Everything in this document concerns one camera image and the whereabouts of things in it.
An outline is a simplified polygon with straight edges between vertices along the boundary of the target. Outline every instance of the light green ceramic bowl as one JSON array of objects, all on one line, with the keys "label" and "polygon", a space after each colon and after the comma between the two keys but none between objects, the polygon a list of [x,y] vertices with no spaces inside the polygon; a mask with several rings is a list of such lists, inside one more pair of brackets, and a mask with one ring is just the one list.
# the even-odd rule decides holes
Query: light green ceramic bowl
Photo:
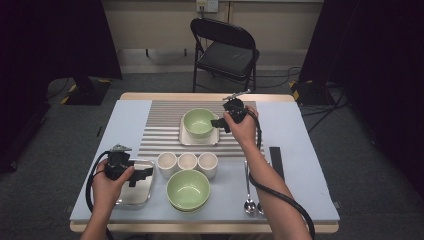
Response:
[{"label": "light green ceramic bowl", "polygon": [[207,138],[214,129],[211,124],[214,119],[215,115],[208,109],[195,108],[184,114],[184,128],[193,138]]},{"label": "light green ceramic bowl", "polygon": [[168,181],[166,193],[172,206],[183,212],[199,209],[210,194],[209,180],[196,170],[181,170]]}]

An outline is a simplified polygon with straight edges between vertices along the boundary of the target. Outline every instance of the spoon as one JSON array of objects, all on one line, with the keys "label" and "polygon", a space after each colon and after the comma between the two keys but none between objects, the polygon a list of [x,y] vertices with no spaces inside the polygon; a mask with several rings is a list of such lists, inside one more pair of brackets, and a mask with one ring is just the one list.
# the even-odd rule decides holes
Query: spoon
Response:
[{"label": "spoon", "polygon": [[244,203],[244,210],[246,210],[247,213],[253,213],[256,211],[256,204],[250,198],[249,170],[247,168],[247,161],[244,161],[244,170],[246,172],[246,185],[247,185],[247,200]]},{"label": "spoon", "polygon": [[258,212],[259,212],[260,214],[264,214],[264,210],[263,210],[262,205],[261,205],[261,203],[260,203],[260,202],[258,203]]}]

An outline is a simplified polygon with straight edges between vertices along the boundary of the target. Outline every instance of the gray carpet floor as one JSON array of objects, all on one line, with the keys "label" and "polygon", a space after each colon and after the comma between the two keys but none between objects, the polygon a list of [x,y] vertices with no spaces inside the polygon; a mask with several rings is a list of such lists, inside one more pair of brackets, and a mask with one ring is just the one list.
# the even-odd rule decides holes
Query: gray carpet floor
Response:
[{"label": "gray carpet floor", "polygon": [[[291,94],[287,71],[259,71],[257,93]],[[239,84],[199,78],[221,92]],[[73,83],[49,86],[45,122],[18,160],[18,170],[0,175],[0,239],[78,239],[69,229],[72,206],[82,188],[116,100],[124,92],[191,92],[192,73],[124,74],[111,84],[101,106],[61,105]],[[340,90],[333,89],[335,99]],[[325,106],[301,107],[302,113]],[[312,128],[323,114],[304,117]],[[337,233],[316,239],[424,239],[424,204],[403,174],[373,144],[365,124],[347,104],[328,115],[310,138],[341,217]],[[116,239],[128,235],[116,234]]]}]

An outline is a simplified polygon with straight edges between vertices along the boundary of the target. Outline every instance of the clear glass tray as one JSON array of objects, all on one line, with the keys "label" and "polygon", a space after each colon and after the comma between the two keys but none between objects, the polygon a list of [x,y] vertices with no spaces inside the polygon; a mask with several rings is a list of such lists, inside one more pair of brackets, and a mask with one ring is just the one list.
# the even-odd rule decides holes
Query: clear glass tray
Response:
[{"label": "clear glass tray", "polygon": [[137,181],[135,187],[129,187],[129,181],[127,181],[121,190],[121,195],[116,201],[116,204],[121,205],[142,205],[150,198],[150,189],[155,176],[155,164],[152,161],[130,159],[134,161],[135,170],[144,170],[147,168],[153,168],[152,176],[146,177],[145,180]]}]

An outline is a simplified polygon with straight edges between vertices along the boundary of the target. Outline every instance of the folding chair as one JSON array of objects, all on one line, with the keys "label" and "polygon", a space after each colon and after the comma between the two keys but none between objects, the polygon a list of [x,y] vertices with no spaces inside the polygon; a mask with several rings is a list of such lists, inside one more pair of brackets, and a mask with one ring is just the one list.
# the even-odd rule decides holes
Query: folding chair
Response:
[{"label": "folding chair", "polygon": [[[259,51],[250,33],[239,26],[208,18],[193,19],[190,28],[196,39],[193,92],[196,92],[196,86],[212,90],[197,83],[197,69],[210,72],[213,76],[216,74],[245,81],[244,91],[249,88],[253,75],[253,91],[256,90]],[[207,48],[203,48],[201,39],[211,40]]]}]

